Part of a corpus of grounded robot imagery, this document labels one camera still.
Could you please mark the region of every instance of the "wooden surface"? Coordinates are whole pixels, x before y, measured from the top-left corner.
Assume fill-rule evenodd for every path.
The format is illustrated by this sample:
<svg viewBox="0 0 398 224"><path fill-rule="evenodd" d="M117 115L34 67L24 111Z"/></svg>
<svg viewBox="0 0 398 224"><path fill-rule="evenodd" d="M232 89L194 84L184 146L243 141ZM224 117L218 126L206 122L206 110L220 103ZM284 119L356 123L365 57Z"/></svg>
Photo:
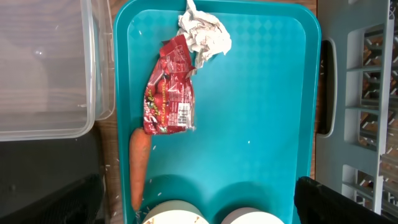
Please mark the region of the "wooden surface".
<svg viewBox="0 0 398 224"><path fill-rule="evenodd" d="M116 17L121 6L126 0L110 0L112 18ZM280 0L279 2L293 2L299 3L309 8L314 14L317 10L317 0ZM322 93L322 82L318 86L318 95ZM315 121L315 131L319 123L319 97L317 100L317 115ZM95 124L101 130L104 147L104 161L105 164L110 165L106 171L106 190L109 197L109 215L111 216L112 224L123 223L123 208L120 189L120 173L119 173L119 152L118 152L118 130L116 126L116 111L105 121L100 121ZM315 176L315 135L313 144L313 159L311 166L311 177Z"/></svg>

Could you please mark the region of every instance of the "carrot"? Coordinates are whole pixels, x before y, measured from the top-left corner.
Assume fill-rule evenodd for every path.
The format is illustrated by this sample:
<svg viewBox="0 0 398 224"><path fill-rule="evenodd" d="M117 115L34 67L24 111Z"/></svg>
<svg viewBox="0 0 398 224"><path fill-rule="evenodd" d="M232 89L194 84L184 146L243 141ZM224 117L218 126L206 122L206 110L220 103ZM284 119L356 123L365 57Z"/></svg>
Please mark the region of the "carrot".
<svg viewBox="0 0 398 224"><path fill-rule="evenodd" d="M137 128L130 137L130 186L131 205L138 211L142 203L144 193L145 174L147 172L150 154L151 135L144 129Z"/></svg>

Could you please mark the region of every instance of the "crumpled paper towel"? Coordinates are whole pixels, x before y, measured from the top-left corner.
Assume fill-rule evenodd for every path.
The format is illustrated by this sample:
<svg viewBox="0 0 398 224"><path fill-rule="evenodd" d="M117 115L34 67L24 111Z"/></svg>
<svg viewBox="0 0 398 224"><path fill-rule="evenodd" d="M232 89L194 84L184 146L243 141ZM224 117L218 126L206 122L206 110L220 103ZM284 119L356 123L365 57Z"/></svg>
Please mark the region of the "crumpled paper towel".
<svg viewBox="0 0 398 224"><path fill-rule="evenodd" d="M217 17L197 11L193 0L187 0L187 11L178 17L180 29L177 35L183 34L187 40L188 49L196 51L195 67L202 68L213 55L231 49L232 40L224 25Z"/></svg>

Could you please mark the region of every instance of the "plastic tray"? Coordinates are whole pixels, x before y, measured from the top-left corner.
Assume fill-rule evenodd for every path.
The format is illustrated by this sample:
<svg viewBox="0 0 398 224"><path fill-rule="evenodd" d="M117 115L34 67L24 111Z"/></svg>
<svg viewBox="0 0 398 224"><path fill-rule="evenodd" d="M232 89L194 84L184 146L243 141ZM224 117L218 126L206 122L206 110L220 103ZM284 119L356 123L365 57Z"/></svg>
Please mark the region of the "plastic tray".
<svg viewBox="0 0 398 224"><path fill-rule="evenodd" d="M154 136L142 211L178 199L221 223L254 207L299 223L298 177L309 175L320 27L294 4L195 1L217 16L232 38L226 56L193 77L195 131ZM114 25L116 99L124 222L135 223L129 182L129 138L142 126L144 88L163 40L177 33L186 2L136 0Z"/></svg>

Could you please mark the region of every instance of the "plastic packaging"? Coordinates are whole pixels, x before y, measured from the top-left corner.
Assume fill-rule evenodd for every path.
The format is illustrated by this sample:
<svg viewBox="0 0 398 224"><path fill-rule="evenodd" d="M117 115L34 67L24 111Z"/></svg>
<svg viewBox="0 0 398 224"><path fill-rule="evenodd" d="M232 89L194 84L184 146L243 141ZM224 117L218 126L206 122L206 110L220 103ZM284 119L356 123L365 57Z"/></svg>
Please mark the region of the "plastic packaging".
<svg viewBox="0 0 398 224"><path fill-rule="evenodd" d="M173 134L193 129L195 96L191 73L195 71L183 35L160 49L144 96L144 130L147 134Z"/></svg>

